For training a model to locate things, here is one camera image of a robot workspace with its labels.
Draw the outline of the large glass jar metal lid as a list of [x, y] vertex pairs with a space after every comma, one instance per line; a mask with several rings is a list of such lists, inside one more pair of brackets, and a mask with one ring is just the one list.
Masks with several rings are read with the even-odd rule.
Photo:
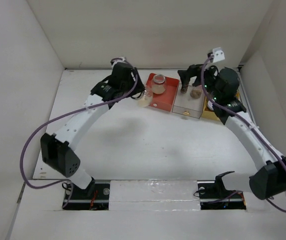
[[153, 100], [153, 92], [149, 86], [145, 87], [143, 96], [137, 101], [137, 104], [141, 108], [145, 108], [150, 105]]

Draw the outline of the small black pepper grinder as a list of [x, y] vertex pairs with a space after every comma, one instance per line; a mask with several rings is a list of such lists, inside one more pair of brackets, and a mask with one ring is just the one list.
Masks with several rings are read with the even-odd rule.
[[181, 85], [180, 92], [181, 92], [182, 94], [185, 94], [185, 93], [187, 92], [187, 90], [188, 90], [188, 87], [189, 87], [188, 84], [182, 84], [182, 85]]

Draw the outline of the pink cap spice bottle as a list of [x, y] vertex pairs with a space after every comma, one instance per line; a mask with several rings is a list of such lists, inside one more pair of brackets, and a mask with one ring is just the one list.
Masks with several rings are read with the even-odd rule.
[[193, 86], [190, 91], [190, 96], [194, 99], [199, 99], [203, 93], [203, 90], [200, 86]]

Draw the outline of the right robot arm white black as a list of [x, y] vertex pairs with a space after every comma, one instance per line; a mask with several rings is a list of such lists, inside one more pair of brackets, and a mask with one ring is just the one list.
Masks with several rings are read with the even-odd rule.
[[191, 78], [193, 86], [201, 87], [215, 115], [241, 142], [251, 156], [257, 172], [253, 175], [231, 173], [214, 184], [215, 194], [225, 197], [232, 190], [252, 192], [258, 199], [265, 200], [286, 192], [286, 156], [276, 150], [252, 122], [245, 106], [236, 93], [240, 81], [235, 70], [215, 65], [204, 67], [191, 65], [179, 70], [182, 92], [186, 92]]

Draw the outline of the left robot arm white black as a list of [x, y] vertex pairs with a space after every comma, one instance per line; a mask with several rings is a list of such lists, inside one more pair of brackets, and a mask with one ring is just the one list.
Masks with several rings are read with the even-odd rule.
[[94, 86], [83, 109], [55, 133], [45, 133], [40, 139], [42, 161], [76, 185], [83, 198], [94, 194], [95, 180], [75, 153], [78, 143], [115, 103], [142, 95], [145, 90], [137, 68], [125, 58], [114, 58], [111, 65], [112, 73]]

